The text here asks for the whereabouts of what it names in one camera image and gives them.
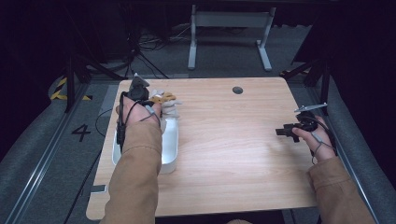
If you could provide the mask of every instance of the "wooden table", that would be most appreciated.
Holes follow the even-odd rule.
[[[121,91],[131,81],[120,83]],[[305,142],[277,136],[275,129],[297,122],[295,103],[281,77],[148,80],[166,90],[178,107],[177,168],[159,175],[157,217],[315,206],[305,172],[312,165]],[[241,87],[242,94],[233,93]],[[113,109],[94,185],[108,185],[117,114]],[[92,193],[89,219],[104,215],[108,193]]]

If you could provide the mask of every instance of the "black device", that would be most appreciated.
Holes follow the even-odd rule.
[[[317,129],[318,125],[320,125],[323,127],[326,134],[329,135],[330,142],[332,143],[332,149],[334,150],[335,155],[337,155],[337,151],[335,149],[334,136],[332,132],[326,127],[326,125],[318,121],[315,118],[315,115],[311,112],[311,110],[321,108],[323,106],[327,106],[327,104],[324,103],[323,105],[302,106],[294,110],[294,112],[300,112],[300,114],[296,115],[296,118],[300,123],[284,124],[283,129],[276,129],[276,135],[286,135],[287,137],[292,137],[293,141],[296,143],[296,142],[300,142],[300,139],[295,133],[293,133],[292,131],[293,128],[300,128],[307,132],[312,133],[314,130]],[[312,150],[311,150],[311,155],[312,157],[315,156]]]
[[[315,122],[315,115],[311,111],[303,111],[296,118],[300,123],[284,124],[283,129],[276,129],[276,135],[286,135],[292,137],[294,142],[300,142],[299,137],[291,129],[300,128],[307,132],[313,132],[318,127],[318,123]]]
[[[119,121],[117,123],[117,144],[120,145],[121,151],[122,146],[125,141],[125,131],[126,131],[126,122],[131,114],[131,111],[134,109],[136,104],[140,105],[149,105],[153,106],[154,103],[149,101],[149,90],[147,87],[149,83],[140,77],[138,74],[134,75],[132,79],[131,87],[129,91],[123,91],[120,95],[120,113],[119,113]],[[129,99],[135,101],[134,105],[132,106],[130,112],[125,121],[123,119],[123,97],[128,97]]]

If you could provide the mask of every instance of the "metal frame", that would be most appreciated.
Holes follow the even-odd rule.
[[[262,28],[263,36],[257,40],[257,48],[262,57],[262,64],[265,71],[272,70],[270,60],[265,50],[265,43],[270,33],[271,24],[275,16],[275,7],[271,7],[269,12],[212,12],[197,11],[192,5],[191,11],[191,45],[188,68],[195,69],[195,59],[197,52],[196,27],[197,26],[220,26],[220,27],[254,27]]]
[[[89,84],[83,83],[78,87],[77,99],[82,99],[86,90],[88,89],[88,86]],[[56,152],[59,149],[61,137],[64,134],[65,129],[69,124],[71,118],[73,118],[80,102],[80,100],[77,100],[70,106],[68,113],[64,113],[55,133],[53,134],[52,138],[49,141],[49,144],[47,145],[46,150],[41,156],[40,161],[37,163],[37,166],[30,174],[29,180],[25,188],[23,189],[20,198],[17,200],[14,208],[9,214],[6,223],[21,222],[24,213],[26,212],[30,202],[35,196],[35,192],[38,190],[38,187],[40,186],[41,181],[43,180],[47,170],[50,168],[50,163],[52,162],[52,159],[54,158]]]
[[[308,95],[311,98],[311,100],[313,102],[317,102],[320,101],[320,99],[322,98],[322,96],[318,96],[318,94],[315,91],[314,87],[310,87],[310,88],[306,88],[308,91]],[[323,117],[323,119],[326,122],[326,125],[328,125],[328,127],[331,130],[334,130],[334,127],[332,125],[332,121],[330,120],[330,118],[328,117],[327,111],[324,112],[323,110],[318,110],[319,114]],[[356,183],[356,187],[361,195],[362,200],[364,201],[364,203],[366,204],[368,210],[370,211],[371,215],[373,216],[373,219],[375,220],[375,223],[379,223],[378,221],[378,217],[376,216],[376,213],[374,211],[374,208],[372,206],[372,204],[369,202],[366,192],[363,188],[363,185],[360,181],[360,179],[358,178],[358,176],[355,173],[355,170],[352,167],[352,164],[350,163],[346,152],[344,151],[342,145],[341,145],[341,141],[339,139],[339,137],[337,136],[337,133],[333,132],[334,138],[335,138],[335,144],[337,147],[337,153],[338,153],[338,157],[341,159],[342,163],[344,164],[347,172],[349,173],[349,175],[352,177],[352,179],[355,181]]]

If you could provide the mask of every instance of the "black dot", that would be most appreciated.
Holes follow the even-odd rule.
[[[242,92],[244,92],[244,90],[240,87],[233,88],[233,93],[235,93],[235,94],[242,94]]]

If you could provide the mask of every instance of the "beige long sleeve shirt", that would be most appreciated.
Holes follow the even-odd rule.
[[[126,136],[101,223],[155,223],[162,132],[158,125],[143,121],[127,127]],[[338,158],[314,165],[308,175],[323,223],[375,223]]]

